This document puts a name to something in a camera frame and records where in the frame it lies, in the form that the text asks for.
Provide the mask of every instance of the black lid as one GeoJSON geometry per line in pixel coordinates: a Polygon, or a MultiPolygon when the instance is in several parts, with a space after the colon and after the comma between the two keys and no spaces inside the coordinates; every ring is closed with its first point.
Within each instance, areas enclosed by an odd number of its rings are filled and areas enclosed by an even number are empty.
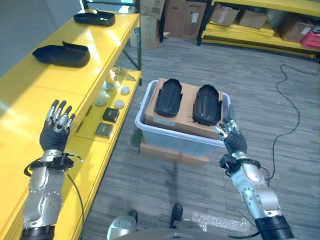
{"type": "Polygon", "coordinates": [[[203,85],[193,104],[193,119],[202,125],[216,125],[221,119],[222,101],[219,92],[211,85],[203,85]]]}
{"type": "Polygon", "coordinates": [[[86,46],[62,42],[63,46],[47,45],[37,48],[32,55],[42,63],[64,67],[81,68],[90,59],[86,46]]]}
{"type": "Polygon", "coordinates": [[[116,17],[114,13],[95,10],[96,12],[78,13],[73,19],[80,24],[91,24],[99,26],[112,26],[115,24],[116,17]]]}
{"type": "Polygon", "coordinates": [[[163,83],[156,99],[154,111],[160,116],[172,118],[178,114],[182,86],[177,79],[169,79],[163,83]]]}

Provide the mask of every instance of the gray carpet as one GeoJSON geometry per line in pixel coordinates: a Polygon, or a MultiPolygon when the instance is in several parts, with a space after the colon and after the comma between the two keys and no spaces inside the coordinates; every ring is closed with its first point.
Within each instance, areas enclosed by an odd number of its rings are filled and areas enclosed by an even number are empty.
{"type": "MultiPolygon", "coordinates": [[[[135,49],[127,46],[132,55],[135,49]]],[[[297,112],[277,91],[284,78],[279,66],[288,64],[308,72],[317,66],[310,59],[222,45],[196,46],[193,40],[170,38],[156,50],[142,50],[143,85],[138,88],[87,217],[83,239],[105,240],[112,220],[131,209],[138,211],[138,228],[167,228],[175,203],[184,207],[183,217],[199,214],[222,223],[247,217],[244,204],[229,177],[219,168],[225,150],[210,156],[200,168],[144,157],[132,138],[134,123],[148,83],[161,78],[202,86],[214,85],[231,97],[237,123],[248,143],[248,153],[272,170],[272,144],[278,134],[290,131],[297,112]]],[[[121,55],[118,66],[132,68],[121,55]]],[[[270,183],[283,213],[299,239],[320,236],[318,82],[310,76],[285,69],[288,81],[279,88],[301,112],[298,129],[279,139],[275,146],[276,171],[270,183]]],[[[243,236],[255,228],[230,230],[227,225],[208,224],[209,232],[243,236]]]]}

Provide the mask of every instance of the cardboard box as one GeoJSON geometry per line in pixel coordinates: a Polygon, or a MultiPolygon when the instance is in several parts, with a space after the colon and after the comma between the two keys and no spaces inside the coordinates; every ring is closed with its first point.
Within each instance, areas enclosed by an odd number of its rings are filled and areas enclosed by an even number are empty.
{"type": "Polygon", "coordinates": [[[140,0],[140,13],[160,20],[165,1],[166,0],[140,0]]]}
{"type": "Polygon", "coordinates": [[[232,7],[221,5],[218,3],[214,7],[210,20],[215,24],[229,27],[235,21],[238,12],[238,9],[234,9],[232,7]]]}
{"type": "MultiPolygon", "coordinates": [[[[199,86],[180,82],[182,86],[182,99],[179,112],[175,117],[164,117],[156,114],[154,111],[159,90],[162,88],[165,81],[168,79],[159,78],[158,84],[155,87],[149,105],[145,112],[145,124],[173,130],[181,133],[192,134],[205,138],[217,139],[219,137],[210,126],[201,125],[193,119],[193,106],[199,86]]],[[[219,91],[219,100],[222,100],[222,93],[219,91]]],[[[221,109],[221,119],[223,119],[223,110],[221,109]]]]}
{"type": "Polygon", "coordinates": [[[172,37],[181,37],[186,0],[170,0],[167,2],[164,32],[170,32],[172,37]]]}
{"type": "MultiPolygon", "coordinates": [[[[141,47],[143,49],[155,49],[159,44],[159,20],[147,15],[140,16],[141,47]]],[[[133,32],[130,44],[137,47],[137,33],[133,32]]]]}
{"type": "Polygon", "coordinates": [[[254,29],[261,29],[266,23],[268,15],[244,9],[239,14],[239,25],[254,29]]]}
{"type": "Polygon", "coordinates": [[[207,3],[187,1],[184,6],[181,37],[196,39],[204,18],[207,3]]]}
{"type": "Polygon", "coordinates": [[[190,165],[193,167],[201,167],[209,163],[208,156],[198,157],[161,147],[151,146],[146,144],[143,139],[140,144],[140,154],[155,159],[172,161],[179,164],[190,165]]]}
{"type": "Polygon", "coordinates": [[[289,14],[279,25],[278,33],[284,41],[300,43],[313,27],[307,19],[289,14]]]}

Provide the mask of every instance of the black shoe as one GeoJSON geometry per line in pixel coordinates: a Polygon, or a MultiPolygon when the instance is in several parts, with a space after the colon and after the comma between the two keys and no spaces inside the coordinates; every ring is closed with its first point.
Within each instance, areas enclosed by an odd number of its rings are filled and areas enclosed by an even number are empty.
{"type": "Polygon", "coordinates": [[[128,215],[134,217],[135,222],[138,223],[138,213],[136,210],[131,210],[128,215]]]}
{"type": "Polygon", "coordinates": [[[172,213],[171,213],[171,221],[170,221],[170,229],[175,229],[176,227],[174,226],[175,221],[181,221],[182,219],[182,214],[184,213],[184,208],[180,203],[177,203],[174,205],[172,208],[172,213]]]}

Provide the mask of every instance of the wall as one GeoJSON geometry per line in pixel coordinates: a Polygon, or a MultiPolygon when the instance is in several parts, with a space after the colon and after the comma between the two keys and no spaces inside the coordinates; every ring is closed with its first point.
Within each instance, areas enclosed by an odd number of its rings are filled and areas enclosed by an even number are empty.
{"type": "Polygon", "coordinates": [[[81,9],[79,0],[3,0],[0,77],[81,9]]]}

